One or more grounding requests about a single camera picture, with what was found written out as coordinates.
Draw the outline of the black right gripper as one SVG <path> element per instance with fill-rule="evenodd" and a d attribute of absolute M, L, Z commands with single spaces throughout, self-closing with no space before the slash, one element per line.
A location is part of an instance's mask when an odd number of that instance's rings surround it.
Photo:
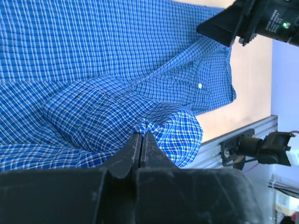
<path fill-rule="evenodd" d="M 199 24 L 199 34 L 230 47 L 240 37 L 243 46 L 257 35 L 299 45 L 299 2 L 297 0 L 236 0 Z"/>

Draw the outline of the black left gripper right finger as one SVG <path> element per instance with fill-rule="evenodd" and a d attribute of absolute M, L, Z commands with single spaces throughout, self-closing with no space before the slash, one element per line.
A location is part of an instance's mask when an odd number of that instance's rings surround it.
<path fill-rule="evenodd" d="M 262 224 L 254 188 L 237 169 L 180 169 L 152 133 L 136 173 L 138 224 Z"/>

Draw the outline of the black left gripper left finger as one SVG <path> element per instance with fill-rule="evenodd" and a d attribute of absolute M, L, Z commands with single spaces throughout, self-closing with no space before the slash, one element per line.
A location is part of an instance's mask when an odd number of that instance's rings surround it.
<path fill-rule="evenodd" d="M 0 174 L 3 224 L 133 224 L 142 136 L 97 168 L 14 170 Z"/>

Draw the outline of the blue plaid long sleeve shirt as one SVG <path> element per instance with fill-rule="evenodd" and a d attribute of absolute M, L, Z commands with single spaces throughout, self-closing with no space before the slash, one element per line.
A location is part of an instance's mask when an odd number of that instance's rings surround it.
<path fill-rule="evenodd" d="M 231 48 L 196 32 L 217 7 L 172 0 L 3 0 L 0 169 L 93 168 L 132 133 L 178 167 L 196 116 L 232 103 Z"/>

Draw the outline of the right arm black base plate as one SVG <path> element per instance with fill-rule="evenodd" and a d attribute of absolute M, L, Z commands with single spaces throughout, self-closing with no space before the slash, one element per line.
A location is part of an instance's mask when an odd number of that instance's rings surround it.
<path fill-rule="evenodd" d="M 220 143 L 221 146 L 221 159 L 223 167 L 232 167 L 242 171 L 246 163 L 246 156 L 238 153 L 239 143 L 243 137 L 252 137 L 255 130 L 250 128 L 240 134 L 234 134 L 233 137 L 224 140 Z"/>

